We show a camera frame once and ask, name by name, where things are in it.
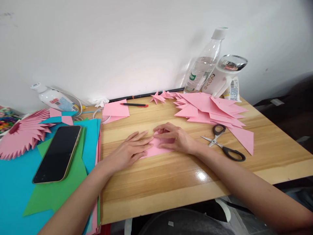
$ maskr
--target white container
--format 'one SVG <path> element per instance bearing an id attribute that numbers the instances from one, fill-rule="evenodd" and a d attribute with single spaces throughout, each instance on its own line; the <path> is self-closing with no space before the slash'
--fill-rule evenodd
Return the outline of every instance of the white container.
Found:
<path id="1" fill-rule="evenodd" d="M 37 91 L 39 93 L 39 99 L 51 108 L 66 112 L 78 111 L 78 106 L 57 90 L 48 88 L 41 83 L 36 83 L 30 88 Z"/>
<path id="2" fill-rule="evenodd" d="M 237 55 L 224 55 L 205 81 L 202 92 L 220 97 L 230 86 L 232 79 L 246 66 L 248 60 Z"/>

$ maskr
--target silver lid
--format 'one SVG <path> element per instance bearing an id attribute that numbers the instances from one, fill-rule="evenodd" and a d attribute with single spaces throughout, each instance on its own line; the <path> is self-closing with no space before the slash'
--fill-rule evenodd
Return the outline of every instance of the silver lid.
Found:
<path id="1" fill-rule="evenodd" d="M 224 55 L 218 62 L 218 66 L 225 70 L 242 70 L 248 60 L 238 55 Z"/>

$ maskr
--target black pen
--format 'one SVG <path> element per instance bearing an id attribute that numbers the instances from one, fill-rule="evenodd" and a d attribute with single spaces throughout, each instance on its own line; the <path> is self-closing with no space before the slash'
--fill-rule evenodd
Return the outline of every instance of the black pen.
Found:
<path id="1" fill-rule="evenodd" d="M 149 106 L 148 104 L 131 104 L 131 103 L 121 103 L 121 105 L 137 106 L 137 107 L 142 107 L 142 108 L 146 108 Z"/>

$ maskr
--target scissors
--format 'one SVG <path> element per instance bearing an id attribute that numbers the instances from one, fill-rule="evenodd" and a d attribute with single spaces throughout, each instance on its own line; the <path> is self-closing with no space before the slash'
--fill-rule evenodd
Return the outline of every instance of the scissors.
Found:
<path id="1" fill-rule="evenodd" d="M 223 129 L 222 129 L 221 131 L 217 131 L 217 130 L 216 130 L 217 127 L 222 127 Z M 229 157 L 230 159 L 235 160 L 235 161 L 237 161 L 237 162 L 244 162 L 244 161 L 246 160 L 246 157 L 245 157 L 241 152 L 239 152 L 239 151 L 237 151 L 237 150 L 233 150 L 233 149 L 227 148 L 227 147 L 225 147 L 225 146 L 223 146 L 223 145 L 217 143 L 216 140 L 217 140 L 225 131 L 226 131 L 226 126 L 221 125 L 221 124 L 217 124 L 217 125 L 215 125 L 215 126 L 213 127 L 213 133 L 215 134 L 214 140 L 209 139 L 209 138 L 206 138 L 206 137 L 204 137 L 204 136 L 202 136 L 202 138 L 203 138 L 203 139 L 206 139 L 206 140 L 208 140 L 208 141 L 210 141 L 209 147 L 211 147 L 212 145 L 216 144 L 216 145 L 220 146 L 220 148 L 223 150 L 224 154 L 225 154 L 227 157 Z M 234 153 L 238 154 L 238 155 L 241 157 L 241 159 L 237 159 L 237 158 L 232 157 L 232 156 L 229 154 L 229 152 L 234 152 Z"/>

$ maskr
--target white bottle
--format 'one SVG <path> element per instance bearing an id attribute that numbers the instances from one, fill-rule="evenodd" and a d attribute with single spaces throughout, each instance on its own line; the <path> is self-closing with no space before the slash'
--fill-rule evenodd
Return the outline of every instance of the white bottle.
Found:
<path id="1" fill-rule="evenodd" d="M 191 70 L 184 93 L 199 92 L 206 78 L 211 75 L 221 52 L 222 40 L 225 38 L 227 30 L 226 27 L 215 29 L 211 37 L 212 40 L 201 52 Z"/>
<path id="2" fill-rule="evenodd" d="M 48 88 L 41 83 L 36 83 L 30 88 L 37 91 L 39 93 L 39 99 L 51 108 L 66 112 L 78 111 L 78 106 L 57 90 Z"/>

